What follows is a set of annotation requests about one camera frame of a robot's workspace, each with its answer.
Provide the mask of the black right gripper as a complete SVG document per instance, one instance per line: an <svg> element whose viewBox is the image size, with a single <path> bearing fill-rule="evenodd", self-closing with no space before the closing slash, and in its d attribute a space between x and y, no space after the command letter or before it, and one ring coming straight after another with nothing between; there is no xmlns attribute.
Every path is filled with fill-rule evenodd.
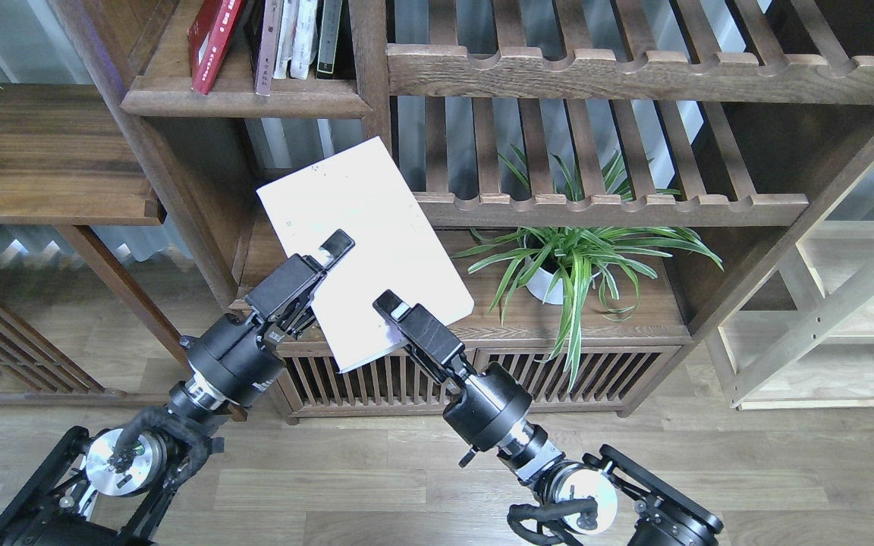
<svg viewBox="0 0 874 546"><path fill-rule="evenodd" d="M464 343L448 326L422 304L409 307L391 290L378 297L373 308L399 330L407 342L404 348L429 377L457 388L442 416L473 452L497 447L519 453L530 442L533 432L525 419L530 394L502 366L493 364L476 373Z"/></svg>

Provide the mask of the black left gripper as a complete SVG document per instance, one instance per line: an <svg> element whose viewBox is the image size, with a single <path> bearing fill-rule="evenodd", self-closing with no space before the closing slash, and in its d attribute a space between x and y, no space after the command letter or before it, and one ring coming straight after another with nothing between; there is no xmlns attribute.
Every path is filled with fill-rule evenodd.
<svg viewBox="0 0 874 546"><path fill-rule="evenodd" d="M249 407L285 368L264 336L276 328L276 343L299 338L315 321L313 293L331 269L355 246L346 232L333 232L313 256L298 253L282 263L245 297L252 307L247 318L226 314L201 337L184 336L192 377L183 394L203 410L219 410L225 402Z"/></svg>

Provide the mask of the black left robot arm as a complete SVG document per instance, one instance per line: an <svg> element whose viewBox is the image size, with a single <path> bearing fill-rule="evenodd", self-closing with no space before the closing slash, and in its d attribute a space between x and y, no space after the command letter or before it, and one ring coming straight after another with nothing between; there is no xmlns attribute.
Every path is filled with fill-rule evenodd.
<svg viewBox="0 0 874 546"><path fill-rule="evenodd" d="M223 315L201 337L181 339L192 377L166 404L97 435L70 428L1 514L0 545L152 545L181 485L222 452L219 426L284 371L265 335L299 338L315 319L316 289L353 248L334 231L257 284L246 318Z"/></svg>

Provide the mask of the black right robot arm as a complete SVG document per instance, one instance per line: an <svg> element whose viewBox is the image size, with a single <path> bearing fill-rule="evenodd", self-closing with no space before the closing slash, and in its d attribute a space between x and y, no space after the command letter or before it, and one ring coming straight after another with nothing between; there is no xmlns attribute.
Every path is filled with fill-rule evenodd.
<svg viewBox="0 0 874 546"><path fill-rule="evenodd" d="M536 504L514 504L508 526L536 545L578 545L615 521L618 493L638 515L632 545L715 545L724 524L619 450L570 460L540 425L528 421L531 397L502 366L476 372L464 343L422 305L410 306L392 291L373 304L405 339L412 360L438 384L451 388L443 419L469 445L459 462L496 450L497 457L529 488Z"/></svg>

